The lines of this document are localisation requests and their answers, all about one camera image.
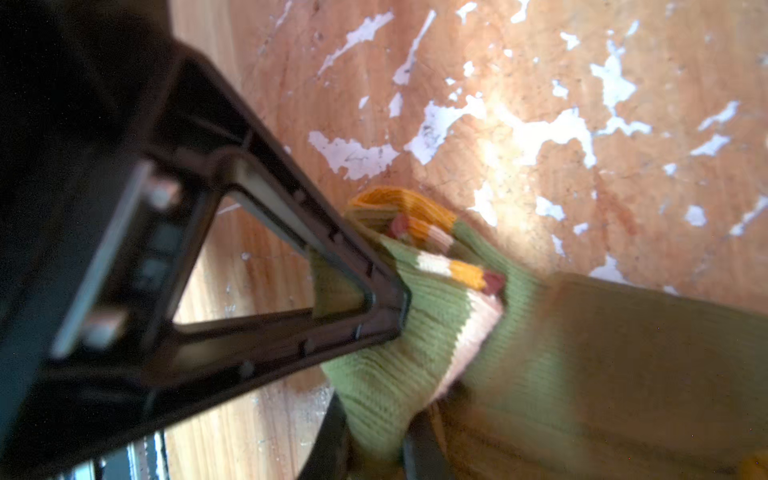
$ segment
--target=orange stripe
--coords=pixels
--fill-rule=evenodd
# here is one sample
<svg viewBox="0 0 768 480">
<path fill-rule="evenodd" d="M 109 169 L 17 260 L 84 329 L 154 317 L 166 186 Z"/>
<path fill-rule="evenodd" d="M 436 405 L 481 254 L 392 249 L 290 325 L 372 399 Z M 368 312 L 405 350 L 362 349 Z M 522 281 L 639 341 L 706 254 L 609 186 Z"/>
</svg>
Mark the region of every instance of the orange stripe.
<svg viewBox="0 0 768 480">
<path fill-rule="evenodd" d="M 479 266 L 453 260 L 449 268 L 451 269 L 451 278 L 464 283 L 469 288 L 483 291 L 486 287 L 485 278 L 483 278 L 484 272 Z"/>
<path fill-rule="evenodd" d="M 375 210 L 394 205 L 410 217 L 435 224 L 446 232 L 451 232 L 456 222 L 456 215 L 450 210 L 416 192 L 397 187 L 374 188 L 353 198 L 350 205 Z"/>
</svg>

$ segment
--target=white paint residue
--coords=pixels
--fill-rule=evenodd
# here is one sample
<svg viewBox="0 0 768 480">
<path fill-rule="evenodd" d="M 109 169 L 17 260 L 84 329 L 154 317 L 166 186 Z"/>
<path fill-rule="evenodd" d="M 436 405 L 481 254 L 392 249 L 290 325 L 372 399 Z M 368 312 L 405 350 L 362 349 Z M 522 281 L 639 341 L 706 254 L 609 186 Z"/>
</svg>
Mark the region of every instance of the white paint residue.
<svg viewBox="0 0 768 480">
<path fill-rule="evenodd" d="M 429 163 L 437 154 L 453 122 L 467 114 L 485 120 L 485 102 L 470 95 L 467 95 L 466 99 L 467 106 L 464 108 L 439 107 L 434 101 L 430 101 L 424 108 L 424 121 L 418 134 L 404 147 L 413 153 L 422 165 Z"/>
<path fill-rule="evenodd" d="M 464 25 L 467 22 L 467 14 L 477 7 L 478 7 L 478 4 L 474 2 L 469 2 L 463 7 L 461 7 L 459 10 L 456 10 L 456 14 L 462 20 L 462 25 Z"/>
<path fill-rule="evenodd" d="M 568 89 L 562 85 L 560 85 L 560 82 L 557 80 L 552 81 L 552 94 L 555 97 L 560 98 L 568 98 Z"/>
<path fill-rule="evenodd" d="M 413 65 L 416 63 L 416 50 L 419 49 L 419 44 L 422 42 L 424 34 L 427 32 L 427 30 L 429 30 L 429 26 L 432 24 L 435 16 L 437 16 L 437 14 L 434 10 L 430 10 L 427 14 L 427 19 L 424 21 L 422 29 L 419 31 L 419 34 L 416 36 L 416 38 L 413 39 L 411 49 L 408 50 L 408 58 L 406 58 L 406 62 L 400 65 L 400 68 L 398 68 L 395 72 L 395 76 L 392 77 L 392 81 L 394 81 L 396 84 L 407 85 L 408 81 L 411 79 L 411 70 L 413 69 Z"/>
<path fill-rule="evenodd" d="M 565 252 L 563 251 L 563 240 L 560 240 L 554 234 L 552 234 L 552 243 L 554 244 L 554 252 L 561 257 L 565 257 Z"/>
<path fill-rule="evenodd" d="M 280 18 L 277 19 L 277 22 L 275 22 L 275 30 L 277 30 L 278 27 L 280 27 L 284 21 L 286 21 L 286 17 L 288 16 L 288 12 L 290 12 L 290 8 L 293 6 L 293 0 L 288 0 L 286 2 L 285 8 L 283 8 L 283 14 L 280 16 Z"/>
<path fill-rule="evenodd" d="M 736 115 L 738 110 L 739 110 L 739 102 L 735 100 L 729 101 L 728 105 L 725 106 L 723 111 L 721 111 L 719 114 L 712 115 L 711 117 L 701 122 L 701 125 L 699 125 L 699 131 L 705 131 L 706 129 L 711 127 L 712 124 L 715 122 L 719 124 L 726 123 Z"/>
<path fill-rule="evenodd" d="M 475 66 L 472 64 L 472 61 L 468 61 L 464 64 L 464 76 L 468 77 L 469 75 L 473 74 L 475 72 Z"/>
<path fill-rule="evenodd" d="M 685 213 L 685 221 L 694 227 L 703 227 L 707 224 L 707 217 L 704 215 L 704 209 L 698 205 L 691 205 Z"/>
<path fill-rule="evenodd" d="M 372 41 L 373 37 L 376 36 L 376 31 L 394 19 L 395 15 L 392 12 L 377 15 L 373 20 L 370 17 L 366 17 L 356 30 L 352 30 L 350 33 L 346 34 L 346 44 L 326 57 L 323 66 L 320 67 L 320 70 L 317 72 L 317 76 L 319 77 L 322 75 L 326 68 L 333 65 L 333 62 L 336 61 L 338 57 L 344 55 L 350 48 L 359 43 L 363 43 L 364 41 Z"/>
<path fill-rule="evenodd" d="M 768 197 L 760 195 L 760 198 L 757 199 L 757 203 L 755 204 L 755 207 L 752 209 L 752 211 L 746 212 L 744 215 L 742 215 L 741 221 L 730 228 L 730 234 L 734 237 L 741 237 L 744 233 L 744 228 L 749 224 L 749 222 L 760 215 L 760 212 L 762 212 L 766 207 L 768 207 Z"/>
<path fill-rule="evenodd" d="M 627 30 L 627 37 L 631 37 L 632 35 L 637 33 L 637 28 L 640 26 L 640 20 L 635 20 L 632 22 L 632 25 L 629 26 L 629 30 Z"/>
<path fill-rule="evenodd" d="M 624 275 L 616 268 L 618 262 L 611 255 L 605 254 L 605 265 L 599 266 L 592 270 L 589 276 L 592 278 L 599 278 L 600 280 L 606 280 L 613 283 L 623 283 L 624 285 L 631 285 L 624 278 Z"/>
<path fill-rule="evenodd" d="M 309 142 L 328 160 L 333 173 L 338 174 L 341 167 L 346 168 L 345 179 L 359 180 L 363 177 L 374 177 L 387 169 L 392 161 L 400 155 L 386 144 L 381 147 L 363 148 L 355 140 L 345 141 L 336 138 L 328 141 L 318 131 L 311 131 Z"/>
<path fill-rule="evenodd" d="M 515 13 L 509 21 L 512 23 L 523 22 L 528 12 L 528 3 L 530 2 L 531 0 L 520 0 L 520 11 Z"/>
<path fill-rule="evenodd" d="M 690 154 L 694 157 L 698 157 L 699 155 L 709 155 L 710 157 L 714 157 L 722 147 L 728 144 L 728 142 L 730 142 L 730 137 L 715 134 L 712 135 L 712 138 L 706 143 L 690 151 Z"/>
<path fill-rule="evenodd" d="M 565 49 L 568 51 L 573 50 L 581 43 L 576 35 L 571 35 L 570 33 L 565 33 L 564 31 L 560 32 L 560 38 L 565 40 Z"/>
<path fill-rule="evenodd" d="M 587 222 L 580 223 L 580 224 L 574 226 L 574 233 L 576 235 L 581 235 L 582 233 L 586 232 L 587 230 L 589 230 L 589 223 L 587 223 Z"/>
<path fill-rule="evenodd" d="M 642 134 L 648 135 L 653 128 L 649 124 L 644 124 L 641 121 L 633 121 L 629 125 L 621 117 L 608 118 L 608 122 L 605 124 L 605 128 L 598 131 L 598 135 L 611 135 L 616 130 L 621 130 L 625 135 L 630 137 L 634 132 L 639 131 Z"/>
<path fill-rule="evenodd" d="M 520 165 L 536 165 L 536 157 L 544 142 L 552 140 L 565 145 L 575 138 L 581 142 L 584 151 L 584 165 L 592 168 L 598 159 L 592 149 L 592 135 L 587 129 L 587 122 L 579 117 L 578 108 L 562 111 L 552 123 L 532 121 L 525 123 L 502 104 L 494 110 L 499 120 L 513 128 L 512 139 L 520 147 L 521 156 L 516 162 Z"/>
<path fill-rule="evenodd" d="M 458 96 L 459 96 L 460 94 L 462 94 L 462 88 L 461 88 L 461 87 L 459 87 L 459 88 L 456 88 L 456 91 L 454 91 L 454 92 L 452 92 L 451 94 L 449 94 L 449 95 L 448 95 L 448 98 L 449 98 L 449 100 L 451 100 L 451 101 L 458 101 Z"/>
<path fill-rule="evenodd" d="M 399 117 L 402 110 L 402 94 L 397 92 L 389 102 L 389 118 Z"/>
<path fill-rule="evenodd" d="M 621 130 L 625 135 L 632 135 L 639 131 L 643 134 L 649 134 L 652 127 L 639 121 L 633 121 L 630 124 L 616 114 L 616 105 L 619 102 L 626 101 L 637 90 L 637 87 L 621 77 L 621 56 L 626 52 L 624 47 L 616 48 L 613 40 L 607 41 L 608 59 L 605 65 L 590 64 L 589 68 L 595 77 L 603 81 L 603 105 L 611 113 L 611 118 L 605 125 L 605 129 L 600 130 L 598 135 L 610 135 L 616 130 Z"/>
<path fill-rule="evenodd" d="M 468 210 L 479 213 L 488 225 L 496 227 L 498 225 L 498 216 L 496 215 L 496 210 L 493 209 L 493 205 L 491 205 L 492 199 L 493 190 L 491 185 L 488 182 L 483 182 L 480 190 L 475 190 L 475 206 L 468 208 Z"/>
<path fill-rule="evenodd" d="M 536 214 L 542 217 L 552 217 L 558 222 L 565 218 L 563 207 L 553 204 L 544 197 L 536 197 Z"/>
</svg>

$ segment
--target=black frame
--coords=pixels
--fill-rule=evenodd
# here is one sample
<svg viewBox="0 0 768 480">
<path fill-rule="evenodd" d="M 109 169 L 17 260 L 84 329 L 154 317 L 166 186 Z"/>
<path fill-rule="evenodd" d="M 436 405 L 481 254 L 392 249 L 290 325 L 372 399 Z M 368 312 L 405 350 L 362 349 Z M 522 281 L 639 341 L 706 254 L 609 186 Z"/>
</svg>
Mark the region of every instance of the black frame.
<svg viewBox="0 0 768 480">
<path fill-rule="evenodd" d="M 4 178 L 18 179 L 0 212 L 0 287 L 18 286 L 0 288 L 0 369 L 10 372 L 0 377 L 3 478 L 54 474 L 399 335 L 405 286 L 207 59 L 122 7 L 8 2 L 0 18 L 11 22 L 0 25 L 1 59 L 18 66 L 2 74 L 0 93 L 21 97 L 14 118 L 41 139 L 17 132 L 2 145 Z M 44 55 L 52 48 L 55 65 Z M 179 183 L 178 207 L 158 211 L 143 199 L 157 176 Z M 343 271 L 365 293 L 363 308 L 175 326 L 226 194 L 299 252 L 311 247 Z M 25 243 L 19 226 L 30 215 L 39 237 Z M 110 348 L 89 350 L 78 334 L 99 305 L 122 306 L 131 320 Z"/>
</svg>

